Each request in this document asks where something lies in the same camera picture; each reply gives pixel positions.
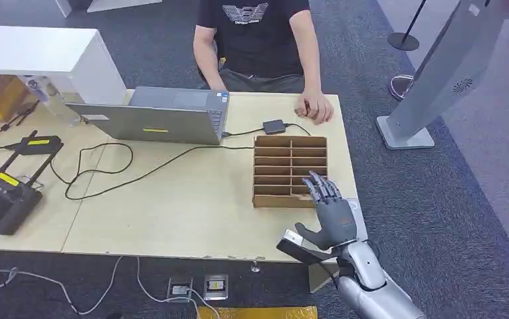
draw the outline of stand base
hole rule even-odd
[[[423,128],[419,133],[411,136],[408,140],[396,139],[393,137],[391,130],[386,122],[387,116],[378,116],[376,124],[379,132],[385,142],[385,147],[389,150],[410,150],[413,148],[431,148],[435,146],[435,141],[427,131]]]
[[[402,42],[405,33],[394,32],[389,35],[387,42],[394,48],[402,51],[413,51],[419,48],[419,40],[413,35],[408,35],[405,42]]]
[[[412,75],[402,74],[394,76],[391,81],[389,81],[389,93],[391,93],[396,100],[403,100],[411,81],[413,81]]]

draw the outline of laptop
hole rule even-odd
[[[138,86],[128,106],[66,105],[118,140],[219,145],[229,93]]]

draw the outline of yellow label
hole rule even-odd
[[[4,174],[4,173],[0,173],[0,179],[2,179],[6,183],[14,185],[14,186],[18,186],[18,184],[20,184],[19,181],[13,179],[12,177],[10,177],[10,176],[8,176],[7,174]]]
[[[41,144],[49,144],[49,140],[31,141],[28,142],[27,145],[41,145]]]
[[[157,133],[168,133],[168,130],[158,130],[156,128],[144,128],[145,132],[157,132]]]

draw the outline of man's hand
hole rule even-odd
[[[305,89],[296,105],[294,112],[299,117],[313,119],[315,124],[329,122],[333,117],[333,106],[320,90]]]

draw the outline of cardboard compartment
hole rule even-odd
[[[254,140],[255,147],[263,148],[289,148],[292,145],[291,138],[285,138],[286,136],[262,136],[263,138],[257,138]]]
[[[302,178],[310,178],[309,175],[307,176],[292,176],[292,185],[303,185],[305,186],[304,182],[302,181]]]
[[[327,167],[327,158],[292,158],[292,166]]]
[[[290,148],[254,148],[254,156],[287,157],[292,156]]]
[[[292,137],[292,148],[326,148],[327,139],[321,137],[307,138],[306,136]]]
[[[290,166],[292,165],[292,158],[290,157],[254,157],[255,165],[270,165],[270,166]]]
[[[255,176],[255,185],[291,185],[290,176]]]
[[[292,168],[293,176],[309,176],[309,171],[314,171],[319,175],[327,175],[326,167],[294,167]]]
[[[309,194],[309,189],[305,185],[292,186],[292,194]]]
[[[254,140],[253,205],[311,208],[302,182],[309,171],[327,176],[327,139],[314,136],[257,136]]]
[[[255,166],[254,176],[257,175],[292,175],[290,166]]]
[[[255,195],[290,195],[289,185],[255,185]]]
[[[326,158],[326,148],[292,148],[292,157],[295,158]]]

